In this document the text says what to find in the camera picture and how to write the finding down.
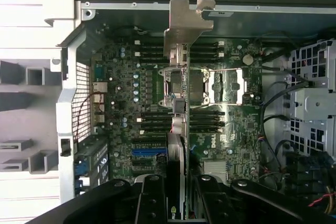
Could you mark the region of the silver chipset heatsink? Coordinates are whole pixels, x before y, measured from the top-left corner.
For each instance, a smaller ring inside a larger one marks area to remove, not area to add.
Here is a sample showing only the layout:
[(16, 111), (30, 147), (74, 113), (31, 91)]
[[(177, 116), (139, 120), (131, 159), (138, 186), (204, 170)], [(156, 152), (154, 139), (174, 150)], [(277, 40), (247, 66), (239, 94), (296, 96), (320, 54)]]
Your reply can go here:
[(217, 176), (222, 181), (228, 179), (225, 161), (204, 161), (203, 173)]

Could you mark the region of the black short expansion slot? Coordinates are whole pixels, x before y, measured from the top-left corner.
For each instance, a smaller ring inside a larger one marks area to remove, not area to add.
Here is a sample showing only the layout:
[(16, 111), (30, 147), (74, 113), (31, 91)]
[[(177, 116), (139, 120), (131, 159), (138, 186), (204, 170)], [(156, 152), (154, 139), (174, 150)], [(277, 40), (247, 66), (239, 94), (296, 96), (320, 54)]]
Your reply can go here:
[(141, 158), (141, 159), (132, 160), (132, 166), (134, 167), (136, 166), (152, 167), (155, 165), (156, 165), (156, 161), (154, 161), (153, 159)]

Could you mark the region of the blue expansion slot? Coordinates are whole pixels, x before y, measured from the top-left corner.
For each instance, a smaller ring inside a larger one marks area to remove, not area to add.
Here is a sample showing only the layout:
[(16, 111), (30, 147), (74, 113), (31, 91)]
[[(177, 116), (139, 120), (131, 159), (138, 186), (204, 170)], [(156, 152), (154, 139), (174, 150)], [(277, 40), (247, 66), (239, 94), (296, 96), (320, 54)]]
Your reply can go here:
[(155, 156), (166, 153), (166, 148), (135, 148), (131, 151), (132, 156)]

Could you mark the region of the black long expansion slot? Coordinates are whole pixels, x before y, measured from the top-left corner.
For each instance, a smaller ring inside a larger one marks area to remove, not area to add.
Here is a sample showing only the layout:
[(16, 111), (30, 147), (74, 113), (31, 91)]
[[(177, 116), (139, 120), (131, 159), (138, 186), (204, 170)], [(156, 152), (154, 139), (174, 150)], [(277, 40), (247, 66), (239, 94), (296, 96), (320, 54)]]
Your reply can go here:
[(136, 148), (140, 147), (165, 147), (165, 140), (132, 140), (132, 145)]

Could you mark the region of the blue case release latch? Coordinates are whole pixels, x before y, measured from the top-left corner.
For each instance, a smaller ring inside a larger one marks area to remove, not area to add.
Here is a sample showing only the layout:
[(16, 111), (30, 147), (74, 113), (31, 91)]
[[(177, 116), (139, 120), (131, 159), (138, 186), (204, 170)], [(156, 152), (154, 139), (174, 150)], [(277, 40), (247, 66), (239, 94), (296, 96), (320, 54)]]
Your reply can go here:
[(76, 163), (74, 165), (75, 188), (83, 186), (82, 177), (88, 173), (88, 165), (85, 162)]

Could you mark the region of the open metal socket cover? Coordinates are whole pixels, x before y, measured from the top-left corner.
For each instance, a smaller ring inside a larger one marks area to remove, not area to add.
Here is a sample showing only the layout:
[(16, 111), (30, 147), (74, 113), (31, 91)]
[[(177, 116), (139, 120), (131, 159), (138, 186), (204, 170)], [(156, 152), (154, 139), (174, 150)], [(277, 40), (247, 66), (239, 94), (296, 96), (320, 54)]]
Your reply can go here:
[(247, 92), (242, 71), (209, 72), (208, 97), (210, 104), (241, 105)]

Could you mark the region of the CPU socket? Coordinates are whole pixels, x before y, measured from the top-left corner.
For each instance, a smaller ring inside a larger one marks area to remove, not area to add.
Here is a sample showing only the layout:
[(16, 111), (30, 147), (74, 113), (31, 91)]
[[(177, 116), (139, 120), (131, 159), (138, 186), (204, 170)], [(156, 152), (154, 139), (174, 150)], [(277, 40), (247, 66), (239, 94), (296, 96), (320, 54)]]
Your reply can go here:
[[(186, 83), (182, 69), (165, 68), (159, 70), (158, 73), (163, 79), (159, 81), (162, 84), (162, 91), (158, 93), (158, 105), (171, 108), (173, 98), (182, 98), (185, 95)], [(189, 78), (189, 103), (192, 108), (209, 104), (208, 97), (208, 73), (204, 73), (201, 69), (191, 69)]]

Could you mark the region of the green motherboard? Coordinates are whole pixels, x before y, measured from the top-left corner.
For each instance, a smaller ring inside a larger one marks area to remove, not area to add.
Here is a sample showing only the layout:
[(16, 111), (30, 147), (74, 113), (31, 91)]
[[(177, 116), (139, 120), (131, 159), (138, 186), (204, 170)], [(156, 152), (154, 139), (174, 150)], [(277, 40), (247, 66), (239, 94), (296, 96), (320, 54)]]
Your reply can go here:
[[(244, 55), (254, 58), (250, 66)], [(255, 180), (259, 176), (261, 59), (250, 39), (199, 39), (190, 49), (191, 69), (204, 73), (215, 69), (242, 68), (247, 92), (241, 105), (209, 104), (191, 109), (190, 157), (204, 161), (225, 161), (228, 179)], [(132, 166), (132, 140), (165, 140), (171, 129), (172, 109), (158, 105), (162, 91), (159, 70), (169, 67), (160, 39), (119, 38), (109, 42), (92, 59), (93, 121), (96, 132), (109, 138), (110, 177), (134, 182), (158, 168)]]

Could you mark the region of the open black PC case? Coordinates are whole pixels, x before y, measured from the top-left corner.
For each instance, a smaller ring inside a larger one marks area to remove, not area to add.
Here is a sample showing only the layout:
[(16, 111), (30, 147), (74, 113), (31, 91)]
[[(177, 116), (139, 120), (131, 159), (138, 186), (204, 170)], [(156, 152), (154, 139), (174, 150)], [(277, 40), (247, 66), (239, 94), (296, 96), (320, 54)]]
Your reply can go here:
[[(96, 132), (93, 121), (92, 59), (119, 38), (160, 39), (164, 49), (170, 1), (75, 0), (79, 20), (60, 44), (62, 91), (56, 104), (63, 202), (121, 179), (110, 177), (109, 138)], [(195, 9), (197, 0), (188, 1)], [(202, 12), (204, 20), (214, 22), (213, 30), (203, 32), (195, 42), (250, 39), (260, 50), (260, 136), (255, 143), (260, 173), (252, 181), (277, 186), (281, 193), (336, 218), (336, 156), (324, 151), (302, 154), (290, 140), (290, 94), (308, 87), (309, 81), (288, 66), (293, 51), (336, 39), (336, 0), (214, 1), (213, 10)], [(87, 163), (88, 173), (82, 177), (83, 186), (75, 188), (74, 165), (80, 162)], [(166, 172), (164, 176), (167, 193)], [(190, 163), (188, 189), (187, 218), (171, 221), (167, 216), (166, 224), (207, 224), (192, 207)]]

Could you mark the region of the silver drive cage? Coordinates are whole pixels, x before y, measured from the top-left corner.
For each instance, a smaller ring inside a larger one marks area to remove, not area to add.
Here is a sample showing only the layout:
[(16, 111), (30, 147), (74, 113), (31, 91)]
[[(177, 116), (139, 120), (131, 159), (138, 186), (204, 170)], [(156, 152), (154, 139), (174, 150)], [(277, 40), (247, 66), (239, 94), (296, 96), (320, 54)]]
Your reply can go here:
[(336, 39), (293, 51), (288, 66), (309, 81), (290, 94), (290, 140), (302, 154), (336, 156)]

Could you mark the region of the grey parts rack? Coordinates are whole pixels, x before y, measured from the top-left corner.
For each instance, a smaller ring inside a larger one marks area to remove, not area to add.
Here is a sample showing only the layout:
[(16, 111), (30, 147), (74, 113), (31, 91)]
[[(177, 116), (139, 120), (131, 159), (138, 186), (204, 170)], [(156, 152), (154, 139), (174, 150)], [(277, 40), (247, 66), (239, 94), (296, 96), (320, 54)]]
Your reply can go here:
[(46, 60), (0, 60), (0, 172), (57, 169), (61, 82)]

